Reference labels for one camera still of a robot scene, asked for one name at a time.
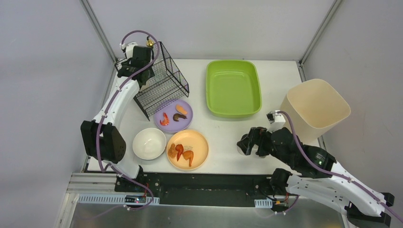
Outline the gold-top glass oil bottle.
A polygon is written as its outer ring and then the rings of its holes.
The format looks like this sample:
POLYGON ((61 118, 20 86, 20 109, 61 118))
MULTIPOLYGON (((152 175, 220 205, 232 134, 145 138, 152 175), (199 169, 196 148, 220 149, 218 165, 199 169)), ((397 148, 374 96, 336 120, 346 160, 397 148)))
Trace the gold-top glass oil bottle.
POLYGON ((152 48, 155 45, 155 41, 151 38, 151 36, 147 36, 146 38, 146 46, 152 48))

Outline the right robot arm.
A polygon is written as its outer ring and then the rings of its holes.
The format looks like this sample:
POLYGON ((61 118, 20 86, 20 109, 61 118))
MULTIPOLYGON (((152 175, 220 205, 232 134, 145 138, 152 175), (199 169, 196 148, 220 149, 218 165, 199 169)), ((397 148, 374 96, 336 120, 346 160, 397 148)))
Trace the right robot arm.
POLYGON ((244 155, 270 155, 290 168, 276 168, 264 194, 290 193, 309 198, 345 215, 349 223, 359 228, 390 227, 393 194, 370 190, 333 155, 303 144, 289 129, 269 132, 264 127, 252 127, 236 145, 244 155))

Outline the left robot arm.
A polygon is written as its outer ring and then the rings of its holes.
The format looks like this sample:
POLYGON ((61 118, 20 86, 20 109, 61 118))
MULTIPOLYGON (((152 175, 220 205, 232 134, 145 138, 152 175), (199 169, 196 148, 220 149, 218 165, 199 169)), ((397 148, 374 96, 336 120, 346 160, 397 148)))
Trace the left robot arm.
POLYGON ((119 132, 129 102, 141 87, 153 77, 152 66, 161 49, 131 43, 124 49, 127 60, 116 74, 116 82, 99 113, 91 121, 83 121, 80 131, 85 152, 97 159, 101 171, 110 166, 116 173, 136 179, 141 166, 126 150, 126 142, 119 132))

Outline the beige waste bin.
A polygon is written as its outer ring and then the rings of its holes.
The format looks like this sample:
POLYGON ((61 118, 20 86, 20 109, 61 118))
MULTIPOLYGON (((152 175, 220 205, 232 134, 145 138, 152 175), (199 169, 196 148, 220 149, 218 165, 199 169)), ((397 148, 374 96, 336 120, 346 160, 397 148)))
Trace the beige waste bin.
POLYGON ((322 79, 311 79, 289 89, 280 110, 290 116, 304 144, 316 141, 351 113, 347 101, 322 79))

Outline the green plastic tub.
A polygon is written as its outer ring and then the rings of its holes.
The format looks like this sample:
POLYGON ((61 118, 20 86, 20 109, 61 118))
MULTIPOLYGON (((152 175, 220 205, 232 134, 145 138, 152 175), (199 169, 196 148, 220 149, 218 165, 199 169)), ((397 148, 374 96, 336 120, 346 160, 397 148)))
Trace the green plastic tub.
POLYGON ((245 118, 262 107, 259 76, 246 60, 215 60, 206 68, 206 103, 216 117, 245 118))

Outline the orange toy bread piece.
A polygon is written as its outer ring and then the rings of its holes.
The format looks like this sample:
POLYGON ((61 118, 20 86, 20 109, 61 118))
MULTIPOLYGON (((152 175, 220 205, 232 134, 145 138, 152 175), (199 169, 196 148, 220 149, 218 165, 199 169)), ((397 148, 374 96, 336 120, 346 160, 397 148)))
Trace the orange toy bread piece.
POLYGON ((182 106, 180 106, 179 104, 177 104, 176 106, 175 106, 175 108, 176 108, 176 110, 180 113, 180 114, 182 114, 182 115, 187 115, 187 111, 182 107, 182 106))

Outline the orange plate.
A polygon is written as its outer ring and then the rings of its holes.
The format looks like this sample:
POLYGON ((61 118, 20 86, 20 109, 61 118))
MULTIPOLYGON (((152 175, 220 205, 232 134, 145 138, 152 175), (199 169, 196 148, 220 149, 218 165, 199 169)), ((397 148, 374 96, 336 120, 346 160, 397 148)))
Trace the orange plate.
POLYGON ((201 167, 207 160, 209 155, 209 145, 206 138, 196 130, 183 130, 175 133, 167 143, 166 155, 168 161, 177 169, 183 171, 191 171, 201 167), (167 154, 171 144, 182 144, 184 151, 191 150, 194 152, 192 166, 189 167, 189 161, 185 160, 181 155, 180 159, 170 158, 167 154))

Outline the toy shrimp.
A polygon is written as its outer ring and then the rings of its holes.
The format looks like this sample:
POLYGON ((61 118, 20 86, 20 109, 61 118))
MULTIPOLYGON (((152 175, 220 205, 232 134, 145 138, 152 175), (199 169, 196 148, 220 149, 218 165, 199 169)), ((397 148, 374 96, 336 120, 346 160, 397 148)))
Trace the toy shrimp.
POLYGON ((169 123, 170 123, 170 119, 169 119, 167 113, 163 112, 163 119, 160 120, 160 125, 167 126, 169 123))

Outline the purple plate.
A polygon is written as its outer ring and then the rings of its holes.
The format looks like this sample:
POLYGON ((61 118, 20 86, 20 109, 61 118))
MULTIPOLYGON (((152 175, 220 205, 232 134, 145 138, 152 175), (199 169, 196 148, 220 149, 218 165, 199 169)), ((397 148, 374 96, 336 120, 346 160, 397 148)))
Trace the purple plate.
POLYGON ((167 133, 176 133, 185 130, 193 118, 191 106, 184 100, 171 100, 165 107, 154 114, 156 126, 167 133))

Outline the orange toy drumstick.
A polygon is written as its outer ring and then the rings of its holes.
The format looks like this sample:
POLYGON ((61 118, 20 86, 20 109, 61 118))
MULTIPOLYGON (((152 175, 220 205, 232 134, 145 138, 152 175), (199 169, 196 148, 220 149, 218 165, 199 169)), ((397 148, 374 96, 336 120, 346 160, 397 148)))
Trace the orange toy drumstick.
POLYGON ((194 158, 194 152, 191 151, 191 150, 184 151, 182 156, 183 156, 183 158, 185 160, 189 161, 189 167, 191 167, 192 166, 192 161, 193 161, 193 158, 194 158))

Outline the red toy chicken wing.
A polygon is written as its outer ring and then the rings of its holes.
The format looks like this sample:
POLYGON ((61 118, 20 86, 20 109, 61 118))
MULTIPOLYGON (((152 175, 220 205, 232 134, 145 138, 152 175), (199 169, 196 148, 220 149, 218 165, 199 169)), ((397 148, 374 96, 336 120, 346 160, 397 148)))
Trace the red toy chicken wing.
POLYGON ((178 145, 176 145, 175 150, 177 151, 176 158, 178 161, 184 152, 184 147, 182 144, 178 144, 178 145))

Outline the white floral bowl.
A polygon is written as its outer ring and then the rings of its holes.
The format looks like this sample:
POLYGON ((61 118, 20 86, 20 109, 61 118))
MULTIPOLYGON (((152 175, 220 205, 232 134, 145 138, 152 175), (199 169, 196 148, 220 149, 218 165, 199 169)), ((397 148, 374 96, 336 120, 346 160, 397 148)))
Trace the white floral bowl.
POLYGON ((141 130, 133 139, 134 154, 143 160, 153 160, 159 157, 166 149, 165 134, 157 128, 141 130))

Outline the fried toy nugget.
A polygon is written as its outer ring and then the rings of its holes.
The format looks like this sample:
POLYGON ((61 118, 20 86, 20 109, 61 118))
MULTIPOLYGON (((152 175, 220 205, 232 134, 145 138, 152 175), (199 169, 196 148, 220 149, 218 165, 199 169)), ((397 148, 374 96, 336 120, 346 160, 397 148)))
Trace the fried toy nugget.
POLYGON ((170 157, 170 158, 175 158, 176 156, 177 156, 177 150, 176 150, 176 145, 174 144, 174 143, 172 143, 171 144, 171 146, 170 146, 170 148, 168 149, 168 152, 167 152, 167 154, 168 154, 168 156, 170 157))

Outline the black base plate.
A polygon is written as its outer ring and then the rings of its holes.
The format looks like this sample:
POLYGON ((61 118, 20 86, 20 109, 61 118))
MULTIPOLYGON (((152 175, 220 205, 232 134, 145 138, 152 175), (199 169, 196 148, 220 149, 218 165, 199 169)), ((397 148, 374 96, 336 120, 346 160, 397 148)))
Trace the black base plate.
POLYGON ((285 189, 271 186, 270 179, 270 175, 144 172, 136 179, 140 185, 118 177, 115 191, 144 195, 148 187, 164 205, 253 207, 255 200, 286 194, 285 189))

